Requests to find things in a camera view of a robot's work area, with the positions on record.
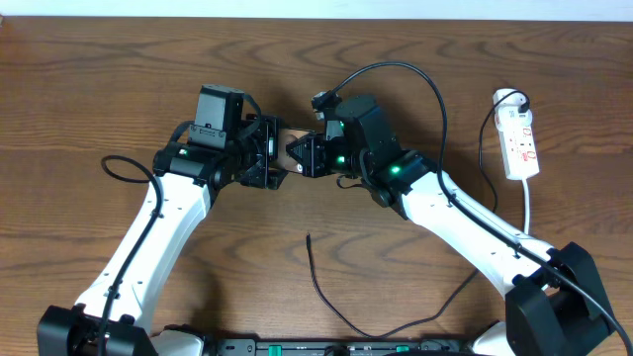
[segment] white wall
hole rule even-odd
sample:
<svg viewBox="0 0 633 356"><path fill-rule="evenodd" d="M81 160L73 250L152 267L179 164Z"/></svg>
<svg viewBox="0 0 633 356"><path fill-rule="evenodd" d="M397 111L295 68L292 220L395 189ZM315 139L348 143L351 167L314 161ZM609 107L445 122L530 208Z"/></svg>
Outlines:
<svg viewBox="0 0 633 356"><path fill-rule="evenodd" d="M633 21L633 0L0 0L0 13L5 16Z"/></svg>

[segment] white cable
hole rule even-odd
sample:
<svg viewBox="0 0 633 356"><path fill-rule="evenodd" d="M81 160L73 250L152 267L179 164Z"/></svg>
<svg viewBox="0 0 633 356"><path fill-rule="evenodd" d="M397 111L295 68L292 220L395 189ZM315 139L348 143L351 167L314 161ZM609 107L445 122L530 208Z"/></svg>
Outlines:
<svg viewBox="0 0 633 356"><path fill-rule="evenodd" d="M523 183L523 200L525 201L525 219L523 221L523 233L528 234L530 230L530 191L527 188L527 179L521 179Z"/></svg>

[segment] wooden table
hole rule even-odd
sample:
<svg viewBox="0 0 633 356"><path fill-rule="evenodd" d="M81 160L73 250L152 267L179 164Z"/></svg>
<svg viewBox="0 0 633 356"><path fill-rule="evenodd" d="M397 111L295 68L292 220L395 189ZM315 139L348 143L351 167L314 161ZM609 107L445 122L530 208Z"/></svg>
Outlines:
<svg viewBox="0 0 633 356"><path fill-rule="evenodd" d="M0 354L34 354L53 304L71 307L136 216L145 187L106 176L106 154L151 165L198 91L219 83L265 113L319 129L310 98L380 60L419 65L448 107L446 169L485 205L479 126L499 87L532 98L541 173L532 232L575 241L595 259L620 322L633 331L633 25L442 21L8 18L0 29ZM405 145L436 157L441 121L426 84L385 68L343 94L373 93ZM522 224L522 192L485 135L498 213ZM137 174L121 168L122 173ZM333 177L279 191L231 185L185 246L154 329L191 323L263 338L355 336L316 295L305 235L326 295L380 333L434 314L472 266L441 239ZM400 337L473 335L503 319L479 276L435 322ZM622 354L617 336L598 353Z"/></svg>

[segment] white power strip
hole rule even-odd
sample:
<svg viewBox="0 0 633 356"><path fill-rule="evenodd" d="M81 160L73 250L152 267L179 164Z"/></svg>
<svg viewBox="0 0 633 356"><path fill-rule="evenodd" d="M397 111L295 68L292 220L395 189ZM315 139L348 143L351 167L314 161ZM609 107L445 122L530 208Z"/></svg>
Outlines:
<svg viewBox="0 0 633 356"><path fill-rule="evenodd" d="M499 89L493 96L494 104L514 89ZM524 180L539 172L536 146L532 134L532 111L519 113L526 102L523 94L512 94L495 108L495 125L501 142L505 177Z"/></svg>

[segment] green connector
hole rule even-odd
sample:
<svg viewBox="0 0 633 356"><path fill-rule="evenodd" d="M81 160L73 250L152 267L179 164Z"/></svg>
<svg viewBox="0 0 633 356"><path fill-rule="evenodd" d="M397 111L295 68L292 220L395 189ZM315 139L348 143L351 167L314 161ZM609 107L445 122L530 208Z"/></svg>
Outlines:
<svg viewBox="0 0 633 356"><path fill-rule="evenodd" d="M268 346L268 356L282 356L281 346Z"/></svg>

